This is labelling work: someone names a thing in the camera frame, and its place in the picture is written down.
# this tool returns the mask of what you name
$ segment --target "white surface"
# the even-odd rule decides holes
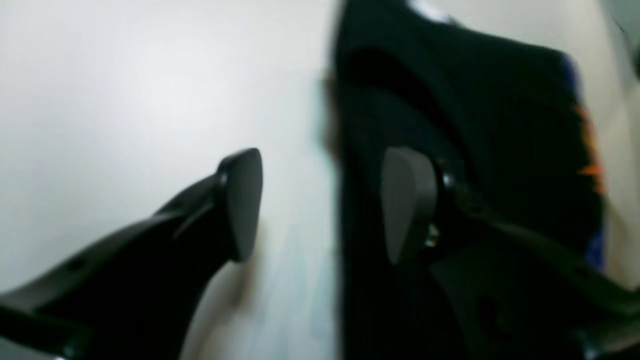
[[[611,271],[640,279],[629,240],[640,239],[640,106],[629,105],[640,95],[599,4],[432,3],[577,60],[622,229]],[[258,147],[255,254],[209,286],[183,358],[334,358],[337,175],[322,131],[336,11],[334,0],[0,0],[0,290]]]

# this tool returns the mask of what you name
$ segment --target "black fabric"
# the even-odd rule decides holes
[[[460,330],[426,269],[393,269],[380,208],[387,147],[447,159],[505,220],[578,254],[602,200],[564,55],[420,18],[402,1],[350,0],[335,48],[348,359],[459,359]]]

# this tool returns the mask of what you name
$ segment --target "white floor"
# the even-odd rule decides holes
[[[616,214],[609,271],[636,284],[640,92],[598,2],[432,3],[578,61]],[[258,147],[255,254],[211,283],[182,358],[335,358],[338,175],[323,88],[338,11],[337,0],[0,0],[0,291]]]

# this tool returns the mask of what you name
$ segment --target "orange pattern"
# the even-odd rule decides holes
[[[584,145],[587,147],[587,151],[589,152],[589,165],[584,168],[578,170],[578,174],[585,176],[592,176],[595,182],[595,186],[593,191],[596,193],[604,193],[605,185],[604,185],[604,176],[602,172],[602,167],[600,166],[600,162],[598,160],[598,146],[593,136],[593,125],[589,120],[589,116],[586,111],[580,107],[580,105],[576,104],[575,109],[582,118],[582,141]]]

